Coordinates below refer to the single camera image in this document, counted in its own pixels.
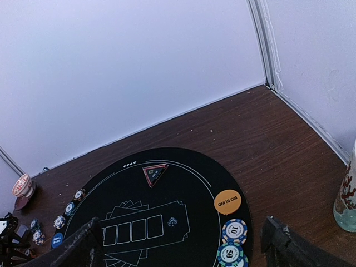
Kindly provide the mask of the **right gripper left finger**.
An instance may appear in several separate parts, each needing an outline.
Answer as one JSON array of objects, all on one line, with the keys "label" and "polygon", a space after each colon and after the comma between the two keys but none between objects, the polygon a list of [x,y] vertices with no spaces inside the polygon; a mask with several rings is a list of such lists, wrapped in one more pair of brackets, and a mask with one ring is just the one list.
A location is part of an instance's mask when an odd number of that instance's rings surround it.
[{"label": "right gripper left finger", "polygon": [[104,266],[103,237],[99,220],[92,218],[55,249],[23,266]]}]

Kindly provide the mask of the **blue white chips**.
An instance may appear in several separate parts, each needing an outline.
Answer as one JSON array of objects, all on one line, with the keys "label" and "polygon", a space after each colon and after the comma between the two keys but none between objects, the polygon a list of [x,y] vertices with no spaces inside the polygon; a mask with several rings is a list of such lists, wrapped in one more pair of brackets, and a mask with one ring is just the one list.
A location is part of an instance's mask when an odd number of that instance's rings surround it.
[{"label": "blue white chips", "polygon": [[62,215],[58,215],[53,222],[53,227],[60,230],[65,226],[65,223],[66,218]]},{"label": "blue white chips", "polygon": [[242,219],[231,219],[222,227],[221,239],[223,243],[235,242],[240,245],[247,240],[248,227]]}]

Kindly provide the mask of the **blue white chip stack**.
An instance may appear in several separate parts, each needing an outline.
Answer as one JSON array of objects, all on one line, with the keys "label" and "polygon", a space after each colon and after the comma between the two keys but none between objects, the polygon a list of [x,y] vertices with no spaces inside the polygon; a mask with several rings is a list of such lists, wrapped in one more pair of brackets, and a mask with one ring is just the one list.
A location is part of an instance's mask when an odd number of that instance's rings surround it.
[{"label": "blue white chip stack", "polygon": [[36,244],[36,245],[42,245],[45,241],[45,234],[42,232],[41,229],[37,229],[32,236],[32,241]]}]

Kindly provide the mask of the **blue card deck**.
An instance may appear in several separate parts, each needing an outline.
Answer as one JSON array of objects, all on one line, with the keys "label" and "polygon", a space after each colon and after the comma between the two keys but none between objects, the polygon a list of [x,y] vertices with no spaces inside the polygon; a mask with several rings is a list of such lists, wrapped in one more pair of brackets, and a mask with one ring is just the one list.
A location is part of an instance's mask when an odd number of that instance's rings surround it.
[{"label": "blue card deck", "polygon": [[31,233],[30,229],[23,224],[20,224],[18,229],[16,230],[16,234],[21,238],[21,239],[27,239],[29,234]]}]

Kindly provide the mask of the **red black chips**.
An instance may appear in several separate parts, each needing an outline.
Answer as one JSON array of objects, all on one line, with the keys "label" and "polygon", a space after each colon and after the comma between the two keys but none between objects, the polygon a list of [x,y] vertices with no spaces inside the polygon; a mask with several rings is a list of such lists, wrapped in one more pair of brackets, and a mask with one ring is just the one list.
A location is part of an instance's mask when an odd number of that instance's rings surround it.
[{"label": "red black chips", "polygon": [[83,198],[86,196],[86,190],[84,188],[78,189],[74,196],[73,196],[73,201],[82,201]]},{"label": "red black chips", "polygon": [[246,255],[244,255],[243,258],[237,264],[233,265],[233,267],[248,267],[248,266],[249,266],[249,260]]}]

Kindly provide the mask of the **blue small blind button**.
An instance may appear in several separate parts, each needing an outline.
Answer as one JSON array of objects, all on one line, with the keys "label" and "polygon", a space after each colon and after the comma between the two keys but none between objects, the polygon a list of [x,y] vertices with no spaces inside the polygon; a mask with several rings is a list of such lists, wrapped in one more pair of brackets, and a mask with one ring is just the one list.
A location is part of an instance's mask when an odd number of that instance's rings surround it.
[{"label": "blue small blind button", "polygon": [[63,243],[63,234],[61,232],[55,233],[52,238],[51,247],[53,249],[59,247]]}]

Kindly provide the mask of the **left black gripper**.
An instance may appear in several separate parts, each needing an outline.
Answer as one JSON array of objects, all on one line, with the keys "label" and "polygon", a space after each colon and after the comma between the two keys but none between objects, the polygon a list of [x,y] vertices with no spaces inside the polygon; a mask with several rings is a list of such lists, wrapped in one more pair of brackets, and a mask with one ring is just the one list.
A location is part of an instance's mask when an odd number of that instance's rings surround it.
[{"label": "left black gripper", "polygon": [[10,212],[1,218],[1,266],[16,266],[31,260],[31,245],[15,232],[18,222]]}]

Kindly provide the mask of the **orange big blind button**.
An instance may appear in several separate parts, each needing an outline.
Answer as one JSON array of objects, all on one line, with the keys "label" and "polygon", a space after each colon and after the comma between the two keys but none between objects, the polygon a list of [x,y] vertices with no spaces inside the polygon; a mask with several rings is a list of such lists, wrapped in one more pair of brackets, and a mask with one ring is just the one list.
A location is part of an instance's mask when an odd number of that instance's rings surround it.
[{"label": "orange big blind button", "polygon": [[217,194],[214,200],[214,207],[218,213],[229,215],[236,212],[241,203],[241,195],[235,190],[227,189]]}]

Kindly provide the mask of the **red black all-in triangle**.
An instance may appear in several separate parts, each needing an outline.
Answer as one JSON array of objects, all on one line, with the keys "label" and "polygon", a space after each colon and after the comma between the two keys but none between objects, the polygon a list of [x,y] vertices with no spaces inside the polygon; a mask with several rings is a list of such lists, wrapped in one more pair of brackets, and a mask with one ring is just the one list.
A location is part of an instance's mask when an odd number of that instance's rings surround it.
[{"label": "red black all-in triangle", "polygon": [[146,181],[150,188],[152,188],[157,183],[159,178],[163,175],[163,173],[167,170],[168,167],[169,164],[164,163],[146,166],[142,168]]}]

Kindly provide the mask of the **green white chips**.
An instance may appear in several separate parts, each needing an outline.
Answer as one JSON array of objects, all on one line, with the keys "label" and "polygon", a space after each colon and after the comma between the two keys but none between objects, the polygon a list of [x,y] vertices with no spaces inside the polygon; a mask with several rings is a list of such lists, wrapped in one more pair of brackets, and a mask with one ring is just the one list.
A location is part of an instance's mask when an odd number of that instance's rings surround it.
[{"label": "green white chips", "polygon": [[241,245],[235,242],[226,242],[218,248],[216,258],[222,266],[237,266],[244,257]]},{"label": "green white chips", "polygon": [[75,211],[76,205],[74,202],[70,202],[67,204],[66,208],[65,208],[65,215],[66,216],[71,216],[73,215],[74,211]]}]

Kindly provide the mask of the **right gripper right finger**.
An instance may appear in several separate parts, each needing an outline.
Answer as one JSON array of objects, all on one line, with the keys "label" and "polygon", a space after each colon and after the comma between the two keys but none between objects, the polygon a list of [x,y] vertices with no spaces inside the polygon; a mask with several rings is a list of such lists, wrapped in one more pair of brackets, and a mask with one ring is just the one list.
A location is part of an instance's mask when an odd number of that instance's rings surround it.
[{"label": "right gripper right finger", "polygon": [[260,232],[260,244],[267,266],[352,266],[312,245],[274,216],[266,217]]}]

